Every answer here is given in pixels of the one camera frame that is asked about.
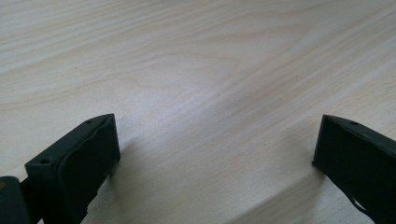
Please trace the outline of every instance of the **screw hole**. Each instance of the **screw hole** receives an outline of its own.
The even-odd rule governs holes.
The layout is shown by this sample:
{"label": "screw hole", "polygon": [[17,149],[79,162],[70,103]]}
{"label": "screw hole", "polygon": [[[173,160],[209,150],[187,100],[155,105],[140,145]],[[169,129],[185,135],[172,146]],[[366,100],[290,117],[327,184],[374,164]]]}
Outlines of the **screw hole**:
{"label": "screw hole", "polygon": [[47,164],[47,163],[49,163],[49,162],[50,162],[50,161],[47,160],[47,159],[43,159],[43,160],[40,161],[41,164]]}

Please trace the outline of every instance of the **wooden table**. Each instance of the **wooden table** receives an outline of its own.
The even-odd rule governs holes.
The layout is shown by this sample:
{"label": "wooden table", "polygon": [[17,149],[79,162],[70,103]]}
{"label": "wooden table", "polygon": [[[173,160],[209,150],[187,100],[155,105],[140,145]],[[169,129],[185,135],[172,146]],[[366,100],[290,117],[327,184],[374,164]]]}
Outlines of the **wooden table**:
{"label": "wooden table", "polygon": [[394,1],[0,4],[1,175],[116,115],[82,223],[372,223],[310,162],[323,114],[396,139]]}

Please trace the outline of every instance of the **black plastic part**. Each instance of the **black plastic part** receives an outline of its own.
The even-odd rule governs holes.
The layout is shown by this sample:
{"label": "black plastic part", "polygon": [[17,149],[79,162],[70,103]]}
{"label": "black plastic part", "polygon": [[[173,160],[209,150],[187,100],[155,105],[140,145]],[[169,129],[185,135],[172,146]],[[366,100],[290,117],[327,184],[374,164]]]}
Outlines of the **black plastic part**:
{"label": "black plastic part", "polygon": [[13,176],[0,177],[0,218],[6,224],[31,223],[20,181]]}
{"label": "black plastic part", "polygon": [[[52,146],[25,164],[28,178],[6,179],[9,193],[0,192],[0,202],[13,202],[0,223],[78,224],[97,190],[120,160],[116,121],[113,114],[86,120]],[[14,221],[15,216],[21,221]]]}
{"label": "black plastic part", "polygon": [[375,223],[396,223],[395,141],[355,121],[324,115],[312,163]]}

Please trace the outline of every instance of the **wood grain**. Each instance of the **wood grain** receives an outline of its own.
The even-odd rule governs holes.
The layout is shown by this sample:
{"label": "wood grain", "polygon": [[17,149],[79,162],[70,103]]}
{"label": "wood grain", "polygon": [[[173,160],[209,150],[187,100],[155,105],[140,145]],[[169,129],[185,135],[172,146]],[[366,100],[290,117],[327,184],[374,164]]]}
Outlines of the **wood grain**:
{"label": "wood grain", "polygon": [[310,165],[321,116],[396,139],[391,0],[2,1],[1,175],[115,113],[89,223],[372,223]]}

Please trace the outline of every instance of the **black plastic object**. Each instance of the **black plastic object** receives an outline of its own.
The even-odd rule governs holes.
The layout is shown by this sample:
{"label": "black plastic object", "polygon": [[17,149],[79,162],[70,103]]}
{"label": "black plastic object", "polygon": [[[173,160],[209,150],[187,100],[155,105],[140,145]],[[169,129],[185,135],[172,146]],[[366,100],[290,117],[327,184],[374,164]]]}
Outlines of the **black plastic object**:
{"label": "black plastic object", "polygon": [[21,184],[15,177],[0,178],[0,223],[37,223],[41,218],[46,224],[80,223],[119,160],[114,115],[86,120],[28,161],[29,176]]}
{"label": "black plastic object", "polygon": [[396,223],[396,142],[324,115],[312,162],[377,224]]}

